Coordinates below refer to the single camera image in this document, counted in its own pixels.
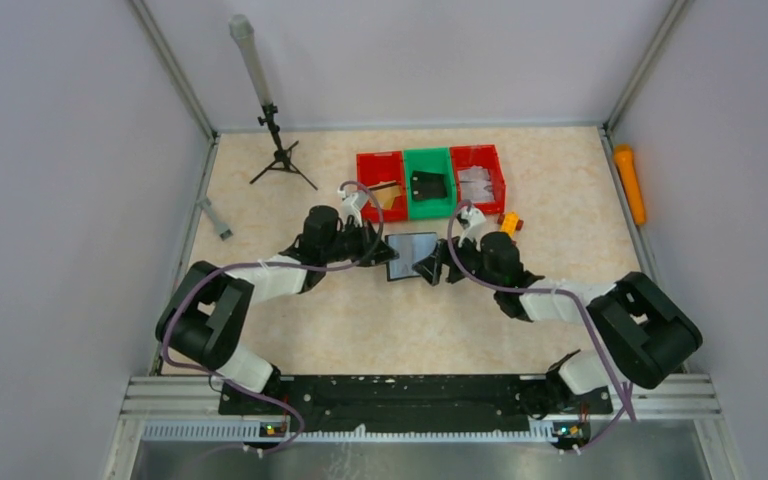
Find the yellow toy block car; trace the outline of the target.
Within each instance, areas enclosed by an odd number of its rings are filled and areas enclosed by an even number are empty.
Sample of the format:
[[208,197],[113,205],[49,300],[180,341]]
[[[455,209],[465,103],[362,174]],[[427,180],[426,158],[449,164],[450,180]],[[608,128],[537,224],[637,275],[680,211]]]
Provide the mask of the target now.
[[497,218],[498,230],[513,237],[523,228],[523,220],[515,212],[502,213]]

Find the black leather card holder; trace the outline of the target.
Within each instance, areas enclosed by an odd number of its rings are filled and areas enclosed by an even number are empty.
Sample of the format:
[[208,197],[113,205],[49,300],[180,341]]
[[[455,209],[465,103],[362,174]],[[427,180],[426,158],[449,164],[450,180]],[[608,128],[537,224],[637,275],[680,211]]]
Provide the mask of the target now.
[[438,241],[434,232],[414,232],[388,234],[386,244],[397,254],[398,258],[390,260],[386,265],[387,281],[395,282],[419,277],[413,270],[413,265],[431,255]]

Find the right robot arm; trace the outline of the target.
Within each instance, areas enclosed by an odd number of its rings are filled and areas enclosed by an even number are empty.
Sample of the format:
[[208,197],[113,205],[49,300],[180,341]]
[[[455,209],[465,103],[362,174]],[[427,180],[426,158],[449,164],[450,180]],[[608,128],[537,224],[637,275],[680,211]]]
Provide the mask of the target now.
[[552,281],[525,268],[506,233],[441,239],[412,269],[430,285],[484,286],[515,320],[584,325],[592,348],[564,355],[546,373],[562,399],[607,386],[623,394],[633,386],[652,390],[703,344],[698,327],[646,274],[632,271],[608,284]]

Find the aluminium frame rail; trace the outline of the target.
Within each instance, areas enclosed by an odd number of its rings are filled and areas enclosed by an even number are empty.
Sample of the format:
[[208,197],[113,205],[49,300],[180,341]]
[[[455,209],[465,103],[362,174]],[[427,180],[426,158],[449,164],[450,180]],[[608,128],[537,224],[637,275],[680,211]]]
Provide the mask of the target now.
[[726,432],[714,385],[705,374],[679,373],[657,388],[621,393],[600,387],[561,393],[541,374],[296,375],[280,380],[270,404],[202,376],[135,377],[128,383],[108,479],[131,476],[144,441],[206,441],[270,447],[305,443],[545,442],[556,453],[574,439],[616,440],[625,405],[642,423],[689,421],[713,479],[745,472]]

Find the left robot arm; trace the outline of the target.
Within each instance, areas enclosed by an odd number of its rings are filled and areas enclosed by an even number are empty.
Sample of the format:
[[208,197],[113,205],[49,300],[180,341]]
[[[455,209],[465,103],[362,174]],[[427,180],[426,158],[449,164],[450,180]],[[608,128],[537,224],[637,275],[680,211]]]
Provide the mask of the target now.
[[241,343],[250,307],[311,290],[332,263],[372,267],[398,257],[371,221],[344,221],[335,208],[314,206],[293,243],[265,263],[225,272],[207,261],[194,263],[161,314],[155,337],[200,368],[260,394],[280,373]]

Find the green plastic bin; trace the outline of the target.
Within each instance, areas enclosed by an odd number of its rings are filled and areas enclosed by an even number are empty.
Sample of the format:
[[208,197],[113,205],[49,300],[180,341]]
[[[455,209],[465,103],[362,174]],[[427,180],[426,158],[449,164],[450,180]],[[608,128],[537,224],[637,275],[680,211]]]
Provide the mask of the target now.
[[450,149],[404,150],[403,165],[408,218],[426,220],[448,217],[457,203]]

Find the small grey bracket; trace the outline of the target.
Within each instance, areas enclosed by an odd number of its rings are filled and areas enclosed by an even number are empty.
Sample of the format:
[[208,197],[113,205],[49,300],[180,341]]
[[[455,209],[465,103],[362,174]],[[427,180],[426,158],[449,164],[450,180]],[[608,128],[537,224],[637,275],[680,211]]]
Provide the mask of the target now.
[[220,218],[220,216],[218,215],[218,213],[213,207],[212,201],[207,196],[203,196],[200,199],[198,199],[196,201],[196,205],[202,210],[202,212],[210,220],[216,235],[222,241],[225,241],[233,236],[233,231],[231,230],[230,226]]

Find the left red plastic bin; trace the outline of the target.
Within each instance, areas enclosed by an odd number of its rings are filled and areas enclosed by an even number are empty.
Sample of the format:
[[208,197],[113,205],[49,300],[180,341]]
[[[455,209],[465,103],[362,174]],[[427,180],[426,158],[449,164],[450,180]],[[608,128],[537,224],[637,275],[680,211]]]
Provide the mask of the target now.
[[381,211],[385,222],[403,222],[408,220],[407,190],[401,151],[358,153],[356,155],[356,180],[369,190],[380,183],[398,182],[403,195],[393,204],[393,208]]

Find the black tripod with grey pole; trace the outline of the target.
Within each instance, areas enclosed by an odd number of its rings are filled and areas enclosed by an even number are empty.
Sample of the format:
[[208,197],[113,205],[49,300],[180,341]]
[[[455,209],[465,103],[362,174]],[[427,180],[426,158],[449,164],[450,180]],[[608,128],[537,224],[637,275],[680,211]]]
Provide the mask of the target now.
[[253,185],[266,173],[275,171],[298,175],[317,191],[318,187],[292,161],[293,151],[298,146],[298,141],[289,146],[286,146],[282,141],[281,128],[275,119],[278,108],[268,85],[265,70],[257,50],[255,30],[250,20],[244,14],[234,14],[228,22],[228,27],[230,36],[242,56],[261,108],[261,115],[257,118],[258,123],[268,129],[275,147],[271,163],[256,174],[249,184]]

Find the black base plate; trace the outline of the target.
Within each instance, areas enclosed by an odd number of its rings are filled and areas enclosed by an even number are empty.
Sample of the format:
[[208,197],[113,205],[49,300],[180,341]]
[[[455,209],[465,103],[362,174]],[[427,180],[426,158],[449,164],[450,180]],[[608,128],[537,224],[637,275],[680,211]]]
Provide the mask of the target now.
[[548,441],[590,438],[591,415],[610,415],[606,387],[562,399],[543,375],[296,375],[263,399],[225,385],[218,412],[258,422],[262,441]]

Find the grey cards in red bin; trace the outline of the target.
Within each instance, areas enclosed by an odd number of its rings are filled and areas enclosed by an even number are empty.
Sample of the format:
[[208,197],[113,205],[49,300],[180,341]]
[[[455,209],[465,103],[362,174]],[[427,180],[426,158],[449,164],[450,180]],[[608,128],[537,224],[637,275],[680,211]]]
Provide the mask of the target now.
[[473,203],[492,203],[495,201],[494,187],[490,171],[479,166],[472,166],[457,172],[461,198]]

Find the orange flashlight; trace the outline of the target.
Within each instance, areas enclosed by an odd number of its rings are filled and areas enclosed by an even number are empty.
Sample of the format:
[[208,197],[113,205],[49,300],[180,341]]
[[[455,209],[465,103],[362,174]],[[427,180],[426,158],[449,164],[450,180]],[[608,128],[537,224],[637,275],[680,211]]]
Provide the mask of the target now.
[[632,148],[628,144],[616,146],[613,152],[613,160],[620,176],[632,220],[636,226],[642,226],[647,221],[647,214],[637,177],[635,155]]

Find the gold card in red bin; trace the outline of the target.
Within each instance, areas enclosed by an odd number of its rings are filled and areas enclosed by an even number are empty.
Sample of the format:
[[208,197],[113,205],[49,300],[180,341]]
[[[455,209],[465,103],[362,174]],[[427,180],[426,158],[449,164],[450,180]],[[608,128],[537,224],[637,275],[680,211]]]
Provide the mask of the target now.
[[372,186],[370,191],[383,210],[392,209],[395,201],[403,195],[398,182],[380,183]]

